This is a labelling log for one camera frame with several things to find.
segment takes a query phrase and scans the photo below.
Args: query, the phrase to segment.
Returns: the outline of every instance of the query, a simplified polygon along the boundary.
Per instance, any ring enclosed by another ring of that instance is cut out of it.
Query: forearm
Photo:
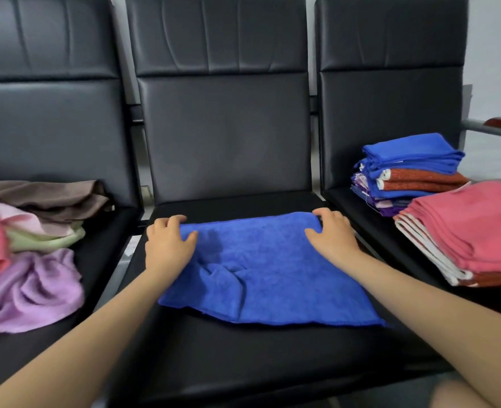
[[[501,314],[417,281],[364,253],[345,263],[343,270],[501,408]]]
[[[90,407],[108,373],[171,280],[145,271],[0,386],[0,407]]]

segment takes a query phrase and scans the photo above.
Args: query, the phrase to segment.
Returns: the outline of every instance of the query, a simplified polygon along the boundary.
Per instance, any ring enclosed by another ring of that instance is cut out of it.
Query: chair
[[[350,189],[362,146],[438,131],[458,147],[468,0],[317,0],[321,193],[392,266],[501,312],[501,288],[451,287]]]
[[[156,207],[151,221],[310,211],[305,0],[126,0]],[[120,289],[145,268],[143,236]],[[378,326],[229,324],[155,306],[108,406],[301,403],[449,369],[376,302]]]
[[[91,314],[142,214],[109,0],[0,0],[0,180],[100,179],[116,210],[71,248],[78,312],[0,335],[0,384]]]

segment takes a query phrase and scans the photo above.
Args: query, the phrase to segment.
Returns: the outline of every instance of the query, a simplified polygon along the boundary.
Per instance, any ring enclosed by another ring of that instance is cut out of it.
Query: armrest
[[[501,136],[501,117],[495,117],[486,122],[467,118],[462,120],[462,129]]]

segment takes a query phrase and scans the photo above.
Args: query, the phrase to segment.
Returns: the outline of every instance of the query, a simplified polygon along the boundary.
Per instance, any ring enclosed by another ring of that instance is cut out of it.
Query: chair backrest
[[[155,202],[311,189],[305,0],[126,0]]]
[[[317,0],[321,189],[363,145],[439,132],[459,145],[468,0]]]
[[[101,179],[139,206],[109,0],[0,0],[0,180]]]

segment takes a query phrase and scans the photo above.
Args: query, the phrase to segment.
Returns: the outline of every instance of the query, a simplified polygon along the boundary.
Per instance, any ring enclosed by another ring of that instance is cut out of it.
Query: hand
[[[188,235],[186,241],[181,239],[180,222],[186,216],[176,215],[169,219],[156,219],[146,228],[148,241],[145,244],[145,266],[153,272],[167,273],[171,282],[175,281],[182,269],[188,264],[194,254],[198,241],[197,231]]]
[[[328,208],[315,209],[313,213],[322,219],[322,233],[305,229],[305,235],[322,256],[343,269],[364,254],[356,242],[349,219]]]

